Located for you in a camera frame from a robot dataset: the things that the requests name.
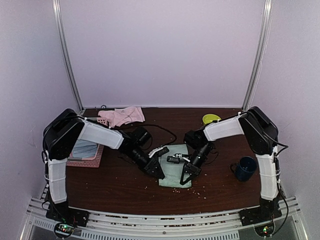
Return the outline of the green towel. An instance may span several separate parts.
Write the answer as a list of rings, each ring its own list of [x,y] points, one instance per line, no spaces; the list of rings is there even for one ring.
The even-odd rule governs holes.
[[[188,148],[186,144],[175,144],[167,146],[169,152],[158,158],[165,178],[158,180],[158,185],[167,188],[182,188],[187,189],[192,186],[192,182],[189,181],[184,185],[180,184],[181,175],[185,161],[181,163],[172,163],[167,161],[167,157],[175,154],[188,155]]]

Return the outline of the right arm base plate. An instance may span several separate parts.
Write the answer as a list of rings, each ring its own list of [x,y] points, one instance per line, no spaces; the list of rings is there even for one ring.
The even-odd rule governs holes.
[[[239,212],[242,226],[256,225],[262,222],[271,221],[282,216],[280,209],[269,209],[268,207],[245,208]]]

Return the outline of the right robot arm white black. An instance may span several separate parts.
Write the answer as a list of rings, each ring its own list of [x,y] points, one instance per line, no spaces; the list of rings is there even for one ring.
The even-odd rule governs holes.
[[[277,126],[257,106],[235,116],[206,124],[198,130],[188,131],[184,135],[184,142],[194,152],[183,165],[180,184],[185,185],[201,173],[201,167],[213,149],[214,141],[244,135],[259,167],[261,191],[256,216],[261,221],[268,220],[276,212],[280,196],[281,170],[278,147],[288,148],[286,144],[278,141],[278,134]]]

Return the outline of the pink plastic basket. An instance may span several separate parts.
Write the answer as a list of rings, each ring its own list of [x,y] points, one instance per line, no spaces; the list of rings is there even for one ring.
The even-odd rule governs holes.
[[[68,167],[98,168],[102,159],[104,146],[86,140],[77,140],[69,158]]]

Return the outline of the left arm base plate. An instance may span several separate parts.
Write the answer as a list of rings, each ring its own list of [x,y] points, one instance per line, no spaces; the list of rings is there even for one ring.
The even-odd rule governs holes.
[[[67,223],[75,227],[86,227],[90,213],[85,210],[67,208],[57,210],[50,208],[47,210],[45,217],[57,222]]]

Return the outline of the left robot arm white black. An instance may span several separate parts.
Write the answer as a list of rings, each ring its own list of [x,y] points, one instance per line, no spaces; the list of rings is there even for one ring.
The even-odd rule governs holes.
[[[70,108],[65,109],[43,131],[42,152],[47,166],[49,200],[53,215],[61,222],[72,218],[66,191],[66,167],[77,141],[87,141],[118,150],[137,164],[142,172],[157,179],[164,179],[165,174],[155,153],[147,154],[141,148],[147,137],[148,132],[144,128],[125,133],[95,123]]]

